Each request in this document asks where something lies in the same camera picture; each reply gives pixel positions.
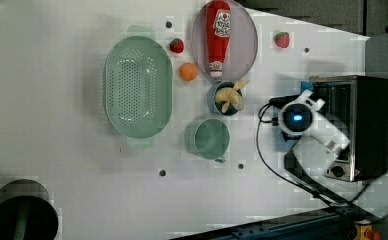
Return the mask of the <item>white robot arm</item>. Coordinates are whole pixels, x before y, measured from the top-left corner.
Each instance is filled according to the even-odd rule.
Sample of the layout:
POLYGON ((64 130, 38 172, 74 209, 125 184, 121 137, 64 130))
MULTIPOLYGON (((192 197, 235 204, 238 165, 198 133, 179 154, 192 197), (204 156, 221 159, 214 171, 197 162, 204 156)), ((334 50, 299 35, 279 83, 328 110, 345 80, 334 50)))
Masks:
POLYGON ((282 107, 278 114, 281 130, 292 136, 310 136, 336 155, 350 145, 350 139, 338 127, 319 113, 325 101, 311 99, 313 92, 304 90, 282 107))

